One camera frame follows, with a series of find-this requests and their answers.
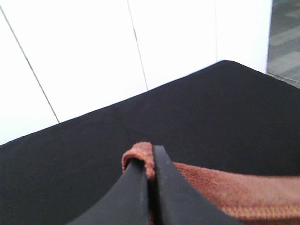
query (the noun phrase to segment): white wall panel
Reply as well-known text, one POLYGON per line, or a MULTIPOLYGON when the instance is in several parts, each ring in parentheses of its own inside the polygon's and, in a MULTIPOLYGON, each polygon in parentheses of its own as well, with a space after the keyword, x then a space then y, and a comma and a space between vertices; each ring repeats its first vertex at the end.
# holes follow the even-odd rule
POLYGON ((2 0, 60 121, 146 91, 124 0, 2 0))
POLYGON ((0 12, 0 145, 56 123, 0 12))
POLYGON ((216 0, 217 60, 266 72, 271 0, 216 0))
POLYGON ((214 1, 129 3, 150 89, 216 61, 214 1))

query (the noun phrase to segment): floor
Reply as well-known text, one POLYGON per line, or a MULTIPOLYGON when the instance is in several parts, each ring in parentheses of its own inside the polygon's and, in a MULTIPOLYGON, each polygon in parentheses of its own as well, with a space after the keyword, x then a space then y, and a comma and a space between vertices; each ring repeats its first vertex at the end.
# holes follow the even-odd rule
POLYGON ((273 0, 267 73, 300 88, 300 1, 273 0))

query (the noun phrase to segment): black tabletop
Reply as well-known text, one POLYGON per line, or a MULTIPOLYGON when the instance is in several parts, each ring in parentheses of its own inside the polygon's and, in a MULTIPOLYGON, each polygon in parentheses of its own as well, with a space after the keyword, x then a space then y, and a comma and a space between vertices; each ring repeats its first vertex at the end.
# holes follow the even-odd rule
POLYGON ((1 145, 0 224, 71 221, 113 186, 139 141, 190 165, 300 175, 300 90, 222 61, 1 145))

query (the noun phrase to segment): black plastic object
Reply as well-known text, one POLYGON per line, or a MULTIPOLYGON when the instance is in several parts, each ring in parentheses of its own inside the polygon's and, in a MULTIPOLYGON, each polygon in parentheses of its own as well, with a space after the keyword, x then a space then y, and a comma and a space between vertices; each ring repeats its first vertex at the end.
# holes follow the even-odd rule
POLYGON ((143 162, 132 159, 126 172, 94 206, 68 225, 148 225, 148 187, 143 162))
POLYGON ((163 225, 243 225, 201 196, 181 175, 165 149, 153 146, 163 225))

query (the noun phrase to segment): brown fabric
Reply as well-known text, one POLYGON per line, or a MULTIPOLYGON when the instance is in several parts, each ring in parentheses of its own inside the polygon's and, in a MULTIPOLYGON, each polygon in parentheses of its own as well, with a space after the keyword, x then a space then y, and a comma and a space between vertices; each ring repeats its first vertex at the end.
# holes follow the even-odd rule
MULTIPOLYGON (((151 143, 137 143, 125 152, 123 171, 131 158, 144 161, 147 178, 155 178, 151 143)), ((201 195, 238 220, 251 225, 300 225, 300 176, 243 175, 174 164, 201 195)))
POLYGON ((155 171, 152 144, 149 142, 139 142, 134 144, 130 150, 126 151, 122 157, 123 172, 125 172, 132 158, 137 158, 145 162, 146 176, 149 180, 153 180, 155 171))

